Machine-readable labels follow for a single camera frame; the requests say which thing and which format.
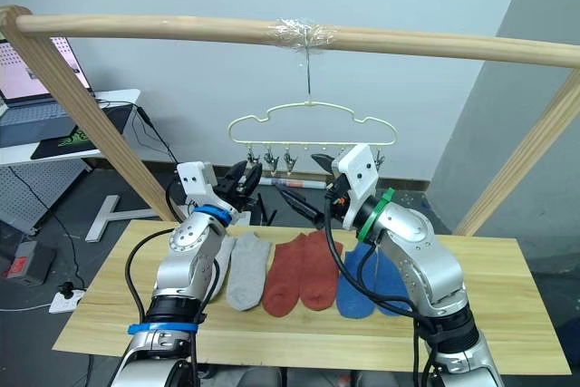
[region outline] electrical outlet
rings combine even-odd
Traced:
[[[57,292],[53,298],[53,301],[51,302],[51,306],[48,309],[48,313],[56,314],[56,313],[73,312],[83,296],[84,290],[73,290],[72,297],[70,297],[69,299],[64,298],[63,294]]]

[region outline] wooden table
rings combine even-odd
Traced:
[[[54,349],[122,355],[137,323],[137,309],[123,278],[127,255],[145,236],[175,223],[131,221],[72,314]],[[231,227],[248,230],[272,244],[286,242],[310,228]],[[353,248],[353,232],[336,231],[336,240]],[[147,307],[168,237],[151,240],[136,255],[132,274]],[[440,236],[465,271],[469,301],[501,373],[569,374],[556,334],[515,239]],[[270,250],[269,262],[274,249]],[[292,367],[410,371],[411,321],[375,310],[365,319],[346,319],[336,308],[315,312],[302,303],[275,318],[262,306],[238,312],[226,301],[224,287],[208,306],[198,334],[200,362]]]

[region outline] green ring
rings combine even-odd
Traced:
[[[377,220],[379,215],[381,214],[382,210],[387,206],[387,204],[392,200],[392,195],[395,193],[395,189],[388,188],[384,194],[382,194],[381,200],[377,203],[377,205],[372,210],[371,215],[366,219],[364,225],[359,231],[359,242],[363,242],[366,239],[369,231],[371,231],[372,226],[374,225],[374,221]]]

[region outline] wooden frame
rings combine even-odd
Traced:
[[[87,133],[111,165],[163,219],[172,216],[163,188],[80,85],[49,36],[157,38],[239,44],[295,44],[281,22],[172,15],[32,15],[11,5],[0,9],[0,31],[54,98]],[[580,111],[580,46],[513,38],[317,25],[330,35],[327,50],[397,53],[534,63],[575,68],[525,138],[455,230],[472,236],[556,141]]]

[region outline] laptop screen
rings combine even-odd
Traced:
[[[66,38],[56,37],[51,40],[79,81],[90,92],[89,83]],[[53,102],[51,94],[5,39],[0,39],[0,94],[8,106]]]

